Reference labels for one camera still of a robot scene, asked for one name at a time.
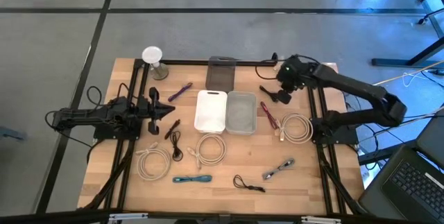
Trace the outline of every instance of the table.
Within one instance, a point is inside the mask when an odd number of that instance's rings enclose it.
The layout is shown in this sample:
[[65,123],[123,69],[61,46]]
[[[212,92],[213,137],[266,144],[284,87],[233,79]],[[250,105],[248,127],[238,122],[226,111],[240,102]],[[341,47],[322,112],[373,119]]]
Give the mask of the table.
[[[105,101],[117,95],[120,83],[129,83],[134,59],[117,58],[111,74],[110,84]],[[328,64],[337,70],[335,64]],[[275,74],[272,67],[260,67],[261,75],[271,77]],[[158,121],[160,135],[148,133],[148,121],[144,121],[142,133],[135,144],[135,150],[148,148],[154,141],[160,147],[172,153],[169,140],[164,140],[164,134],[177,119],[181,124],[177,128],[181,132],[178,146],[184,157],[180,162],[171,161],[168,174],[153,182],[142,180],[136,170],[137,156],[133,156],[124,209],[142,212],[188,212],[188,213],[233,213],[233,214],[325,214],[323,190],[316,148],[310,142],[292,144],[280,142],[274,135],[265,113],[259,106],[263,101],[267,104],[274,117],[281,119],[288,112],[298,112],[309,117],[310,106],[307,90],[292,94],[290,104],[273,103],[265,93],[259,90],[259,85],[278,90],[278,81],[262,80],[257,77],[254,67],[237,67],[234,89],[237,91],[253,92],[257,97],[257,130],[251,136],[222,134],[228,151],[223,162],[218,166],[204,166],[201,170],[196,167],[196,158],[191,156],[186,147],[196,147],[197,141],[203,134],[194,129],[194,113],[197,93],[205,89],[207,67],[194,65],[169,65],[169,76],[161,81],[148,77],[146,91],[156,87],[160,93],[160,102],[176,106],[176,110]],[[193,87],[168,103],[167,98],[176,93],[188,82]],[[327,107],[329,110],[345,111],[343,95],[336,89],[325,89]],[[320,109],[319,100],[316,106]],[[93,151],[87,166],[83,188],[80,193],[78,206],[89,203],[94,195],[105,184],[111,171],[116,140],[105,140]],[[202,153],[205,156],[218,153],[216,142],[205,142]],[[358,158],[355,152],[347,146],[336,145],[341,181],[354,199],[358,199],[364,191]],[[267,181],[262,180],[262,173],[274,169],[286,158],[294,157],[295,165],[288,171],[283,171]],[[152,155],[148,157],[146,168],[151,173],[163,169],[163,160]],[[172,183],[172,177],[180,175],[213,175],[213,181],[208,184],[188,182]],[[234,175],[242,176],[246,184],[261,186],[266,193],[236,189],[232,184]],[[116,205],[119,182],[114,188],[112,206]],[[337,209],[334,186],[330,183],[334,209]]]

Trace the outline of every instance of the blue cable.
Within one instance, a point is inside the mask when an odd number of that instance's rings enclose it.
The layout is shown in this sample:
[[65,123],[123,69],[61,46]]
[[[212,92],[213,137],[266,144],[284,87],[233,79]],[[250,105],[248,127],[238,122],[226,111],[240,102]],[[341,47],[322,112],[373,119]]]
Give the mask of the blue cable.
[[174,183],[181,183],[181,182],[211,182],[213,179],[210,175],[200,175],[200,176],[178,176],[173,178]]

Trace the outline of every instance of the clear plastic container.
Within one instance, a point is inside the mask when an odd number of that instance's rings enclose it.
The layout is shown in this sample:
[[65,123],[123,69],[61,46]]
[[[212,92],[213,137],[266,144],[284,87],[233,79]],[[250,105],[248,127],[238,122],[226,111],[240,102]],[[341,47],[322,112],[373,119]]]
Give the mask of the clear plastic container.
[[225,92],[201,90],[197,94],[194,127],[201,133],[222,134],[225,130]]
[[256,131],[256,95],[250,92],[229,92],[225,128],[234,135],[251,135]]

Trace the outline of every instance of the gray bin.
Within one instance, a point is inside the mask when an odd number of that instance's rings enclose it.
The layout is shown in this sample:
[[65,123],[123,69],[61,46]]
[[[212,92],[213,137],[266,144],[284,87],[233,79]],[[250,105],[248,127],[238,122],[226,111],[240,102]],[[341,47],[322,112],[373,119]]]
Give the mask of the gray bin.
[[251,135],[256,131],[256,95],[250,92],[229,92],[225,129],[234,135]]

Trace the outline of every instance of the coiled white cable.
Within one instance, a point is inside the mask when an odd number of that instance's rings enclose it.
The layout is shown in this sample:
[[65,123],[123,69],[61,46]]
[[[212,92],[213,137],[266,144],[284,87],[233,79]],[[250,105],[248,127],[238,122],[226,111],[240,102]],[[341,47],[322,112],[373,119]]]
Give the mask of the coiled white cable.
[[[168,173],[169,167],[171,166],[171,160],[168,151],[164,150],[163,148],[156,148],[156,147],[157,147],[157,142],[151,144],[149,148],[145,150],[139,150],[135,153],[136,155],[139,156],[137,160],[137,173],[142,179],[147,181],[154,181],[164,177]],[[160,175],[151,175],[146,171],[145,160],[149,154],[158,154],[162,156],[162,158],[164,159],[165,170]]]
[[[221,147],[221,154],[214,159],[208,159],[202,156],[202,154],[200,153],[200,147],[202,146],[202,143],[206,140],[206,139],[215,139],[217,141],[217,143],[219,144],[219,146]],[[206,166],[216,166],[217,164],[220,164],[223,160],[223,158],[225,158],[225,154],[227,153],[227,147],[225,145],[224,140],[222,139],[222,137],[220,137],[219,135],[215,135],[215,134],[206,134],[204,135],[202,138],[200,138],[199,142],[197,143],[197,147],[196,150],[188,147],[187,148],[188,152],[196,157],[196,164],[197,167],[200,169],[201,168],[201,164],[206,165]]]
[[[289,134],[289,132],[287,131],[286,124],[289,122],[290,119],[297,119],[302,123],[305,129],[302,134],[300,135]],[[306,116],[301,115],[299,113],[286,114],[282,118],[282,121],[279,123],[279,129],[280,129],[280,141],[284,141],[284,139],[287,139],[289,142],[293,144],[303,144],[309,141],[313,136],[313,125],[311,124],[311,121]]]

